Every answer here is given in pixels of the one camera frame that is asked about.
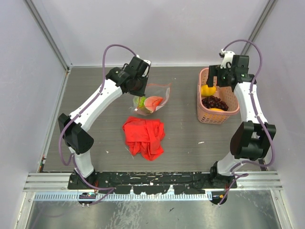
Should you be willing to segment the green custard apple toy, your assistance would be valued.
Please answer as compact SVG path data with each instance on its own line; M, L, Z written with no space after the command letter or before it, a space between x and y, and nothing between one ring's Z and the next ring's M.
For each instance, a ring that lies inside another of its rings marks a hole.
M137 107L139 107L139 108L144 107L144 102L145 102L145 100L146 100L146 97L145 97L145 96L138 97L138 98L136 99Z

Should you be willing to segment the clear zip bag orange zipper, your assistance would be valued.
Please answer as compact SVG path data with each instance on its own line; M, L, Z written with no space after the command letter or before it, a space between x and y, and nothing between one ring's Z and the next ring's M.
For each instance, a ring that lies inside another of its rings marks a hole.
M133 97L132 112L138 115L151 115L169 101L172 84L148 84L144 96Z

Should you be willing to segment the watermelon slice toy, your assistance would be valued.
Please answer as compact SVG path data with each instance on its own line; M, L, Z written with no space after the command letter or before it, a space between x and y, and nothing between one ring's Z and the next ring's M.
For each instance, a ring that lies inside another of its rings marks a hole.
M147 97L144 102L144 111L147 114L154 113L156 111L157 106L163 101L163 98L160 96L150 96Z

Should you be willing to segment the pink plastic basket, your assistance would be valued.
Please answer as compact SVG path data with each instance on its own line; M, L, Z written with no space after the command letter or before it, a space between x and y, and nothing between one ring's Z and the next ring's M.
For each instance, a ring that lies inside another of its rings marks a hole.
M206 85L208 73L209 69L204 68L198 76L197 117L202 123L220 125L238 114L240 107L230 87L219 87L216 81L212 88Z

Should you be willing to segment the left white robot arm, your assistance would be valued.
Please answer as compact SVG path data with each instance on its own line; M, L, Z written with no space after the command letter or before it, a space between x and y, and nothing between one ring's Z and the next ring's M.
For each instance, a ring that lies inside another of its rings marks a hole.
M88 131L100 114L124 93L144 95L150 67L149 60L138 55L132 57L122 68L109 70L102 84L79 108L59 116L59 142L64 141L68 147L78 183L84 189L96 189L97 180L90 153L94 139Z

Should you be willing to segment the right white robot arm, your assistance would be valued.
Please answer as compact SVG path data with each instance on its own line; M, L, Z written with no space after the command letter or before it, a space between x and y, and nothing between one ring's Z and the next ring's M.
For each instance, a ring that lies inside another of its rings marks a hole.
M259 104L255 75L249 74L249 57L232 51L220 54L222 63L209 66L208 87L230 87L240 106L242 123L231 138L230 151L210 169L212 187L228 187L244 164L254 164L273 149L275 125L268 123Z

